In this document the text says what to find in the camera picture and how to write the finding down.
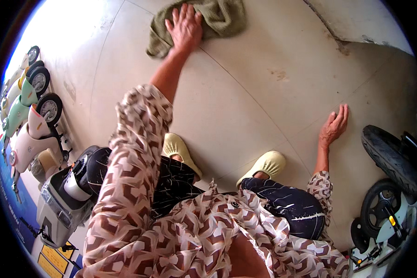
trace tiled floor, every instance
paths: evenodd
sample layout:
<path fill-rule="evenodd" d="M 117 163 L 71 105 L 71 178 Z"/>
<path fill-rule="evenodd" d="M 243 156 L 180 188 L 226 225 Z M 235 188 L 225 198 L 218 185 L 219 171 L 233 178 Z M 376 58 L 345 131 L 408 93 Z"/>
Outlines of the tiled floor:
<path fill-rule="evenodd" d="M 75 158 L 89 145 L 107 145 L 116 126 L 115 103 L 129 88 L 148 82 L 159 65 L 145 54 L 149 24 L 171 1 L 67 2 L 59 3 L 73 11 L 68 24 L 50 17 L 44 27 L 50 35 L 32 44 L 39 45 L 63 100 Z M 59 3 L 48 0 L 45 16 Z M 330 151 L 329 235 L 345 250 L 352 245 L 350 223 L 366 190 L 384 177 L 361 146 L 360 131 L 372 124 L 397 136 L 403 130 L 416 133 L 415 60 L 373 44 L 350 43 L 348 55 L 340 52 L 303 1 L 245 0 L 245 5 L 247 30 L 204 42 L 185 65 L 171 131 L 183 137 L 204 172 L 196 184 L 201 188 L 213 177 L 220 190 L 233 190 L 272 149 L 287 159 L 277 181 L 305 188 L 320 126 L 339 103 L 348 103 L 348 130 Z"/>

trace person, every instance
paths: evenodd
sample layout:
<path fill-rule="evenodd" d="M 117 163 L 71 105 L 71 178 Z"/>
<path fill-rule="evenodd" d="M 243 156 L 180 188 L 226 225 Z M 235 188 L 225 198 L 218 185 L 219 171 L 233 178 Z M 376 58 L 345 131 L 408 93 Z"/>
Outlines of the person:
<path fill-rule="evenodd" d="M 117 104 L 108 171 L 88 226 L 77 277 L 345 277 L 349 265 L 327 236 L 332 183 L 329 146 L 346 129 L 340 105 L 322 127 L 307 191 L 272 179 L 285 165 L 268 152 L 238 191 L 206 192 L 182 139 L 168 133 L 180 72 L 199 45 L 192 5 L 166 20 L 174 47 L 149 84 Z"/>

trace brown and white patterned shirt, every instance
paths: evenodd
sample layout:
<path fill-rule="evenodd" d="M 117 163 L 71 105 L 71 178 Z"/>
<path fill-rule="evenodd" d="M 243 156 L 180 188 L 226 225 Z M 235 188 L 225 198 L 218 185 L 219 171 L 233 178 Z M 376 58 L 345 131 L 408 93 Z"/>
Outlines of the brown and white patterned shirt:
<path fill-rule="evenodd" d="M 172 106 L 154 86 L 138 86 L 117 104 L 117 116 L 110 164 L 77 277 L 228 277 L 227 251 L 239 233 L 250 240 L 270 277 L 347 275 L 348 262 L 325 231 L 322 241 L 289 235 L 287 220 L 269 213 L 263 208 L 266 200 L 249 190 L 222 195 L 212 182 L 210 190 L 150 220 Z M 332 210 L 328 172 L 316 173 L 307 191 L 321 203 L 327 227 Z"/>

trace slipper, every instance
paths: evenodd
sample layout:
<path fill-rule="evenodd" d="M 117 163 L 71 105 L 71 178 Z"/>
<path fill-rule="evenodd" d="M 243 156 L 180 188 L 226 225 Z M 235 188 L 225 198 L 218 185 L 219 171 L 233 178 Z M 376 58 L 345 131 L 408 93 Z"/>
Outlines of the slipper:
<path fill-rule="evenodd" d="M 179 154 L 182 158 L 182 163 L 189 166 L 199 178 L 202 178 L 202 172 L 195 165 L 192 158 L 190 157 L 189 150 L 187 146 L 182 141 L 181 137 L 174 133 L 167 133 L 164 138 L 164 146 L 162 148 L 167 157 L 171 157 L 174 154 Z"/>
<path fill-rule="evenodd" d="M 239 185 L 241 184 L 243 179 L 253 177 L 259 171 L 262 171 L 269 175 L 270 179 L 272 180 L 284 169 L 285 166 L 286 159 L 281 153 L 276 151 L 267 152 L 263 154 L 255 162 L 255 164 L 253 164 L 252 168 L 237 181 L 236 186 L 239 189 Z"/>

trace green towel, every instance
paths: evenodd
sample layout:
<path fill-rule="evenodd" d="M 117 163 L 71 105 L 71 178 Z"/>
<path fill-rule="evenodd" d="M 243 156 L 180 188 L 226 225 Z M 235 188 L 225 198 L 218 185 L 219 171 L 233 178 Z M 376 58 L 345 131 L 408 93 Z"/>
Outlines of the green towel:
<path fill-rule="evenodd" d="M 192 4 L 196 12 L 201 12 L 203 40 L 235 36 L 244 30 L 247 23 L 242 0 L 179 0 L 154 16 L 147 48 L 150 57 L 164 58 L 173 47 L 172 36 L 167 31 L 165 19 L 173 22 L 173 8 L 180 10 L 182 3 Z"/>

